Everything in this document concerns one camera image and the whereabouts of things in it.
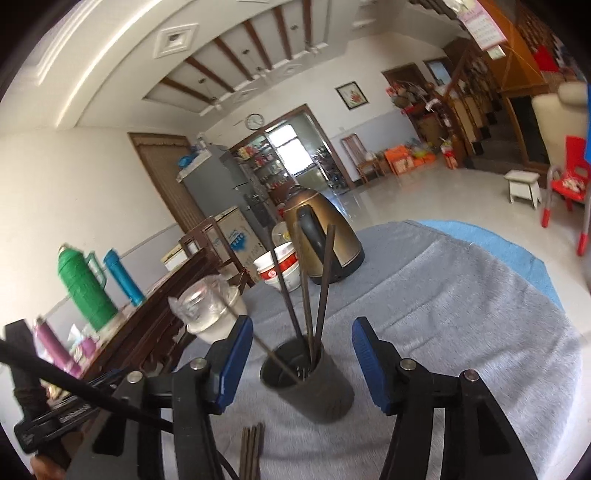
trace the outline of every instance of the kettle handle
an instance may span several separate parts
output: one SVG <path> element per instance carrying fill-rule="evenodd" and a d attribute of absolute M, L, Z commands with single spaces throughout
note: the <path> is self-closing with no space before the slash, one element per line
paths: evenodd
<path fill-rule="evenodd" d="M 303 205 L 297 209 L 297 222 L 304 233 L 314 253 L 321 263 L 324 263 L 324 250 L 326 248 L 326 233 L 310 205 Z M 331 277 L 342 276 L 343 267 L 333 249 L 333 262 L 330 269 Z"/>

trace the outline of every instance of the calendar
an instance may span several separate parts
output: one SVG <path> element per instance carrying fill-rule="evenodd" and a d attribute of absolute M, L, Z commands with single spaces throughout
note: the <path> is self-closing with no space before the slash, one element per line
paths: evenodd
<path fill-rule="evenodd" d="M 479 2 L 475 1 L 471 8 L 457 16 L 481 50 L 488 50 L 507 40 L 503 31 Z"/>

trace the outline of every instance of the red chair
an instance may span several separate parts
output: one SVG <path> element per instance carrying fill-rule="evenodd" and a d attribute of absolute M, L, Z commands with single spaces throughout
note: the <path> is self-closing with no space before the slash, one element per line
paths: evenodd
<path fill-rule="evenodd" d="M 579 238 L 577 255 L 583 256 L 589 240 L 589 221 L 591 219 L 591 189 L 587 188 L 591 180 L 591 165 L 584 159 L 586 141 L 580 137 L 566 137 L 566 165 L 563 169 L 559 166 L 550 167 L 546 188 L 544 215 L 542 226 L 548 227 L 550 222 L 550 206 L 552 203 L 552 192 L 560 193 L 566 199 L 566 208 L 573 211 L 573 200 L 585 203 L 585 216 L 583 230 Z M 554 173 L 559 173 L 560 178 L 554 179 Z"/>

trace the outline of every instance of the ceiling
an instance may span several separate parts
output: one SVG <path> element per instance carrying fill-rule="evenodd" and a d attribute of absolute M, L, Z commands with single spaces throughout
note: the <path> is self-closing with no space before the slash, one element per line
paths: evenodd
<path fill-rule="evenodd" d="M 396 31 L 442 47 L 462 33 L 427 9 L 439 0 L 416 1 L 82 0 L 2 99 L 0 134 L 206 131 L 353 39 Z"/>
<path fill-rule="evenodd" d="M 386 2 L 361 0 L 349 25 L 351 37 L 378 33 Z M 328 46 L 329 10 L 330 0 L 292 0 L 249 18 L 185 59 L 145 99 L 201 116 L 233 109 L 316 64 L 306 57 Z"/>

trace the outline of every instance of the gray tablecloth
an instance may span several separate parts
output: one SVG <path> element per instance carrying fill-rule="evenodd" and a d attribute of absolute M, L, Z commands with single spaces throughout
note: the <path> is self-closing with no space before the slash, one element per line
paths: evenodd
<path fill-rule="evenodd" d="M 358 232 L 366 260 L 330 288 L 323 342 L 355 389 L 341 421 L 316 426 L 259 381 L 264 353 L 253 344 L 235 402 L 212 416 L 218 449 L 238 467 L 243 426 L 266 425 L 262 479 L 377 478 L 394 417 L 374 406 L 351 344 L 351 323 L 366 316 L 378 336 L 433 372 L 475 368 L 544 473 L 566 425 L 581 374 L 578 334 L 549 299 L 489 253 L 414 222 Z M 310 284 L 313 313 L 319 287 Z M 301 289 L 292 292 L 303 323 Z M 271 346 L 293 335 L 279 292 L 263 283 L 244 300 L 256 332 Z M 196 340 L 180 365 L 203 356 Z M 168 477 L 174 477 L 165 442 Z M 443 412 L 436 412 L 428 478 L 438 478 Z"/>

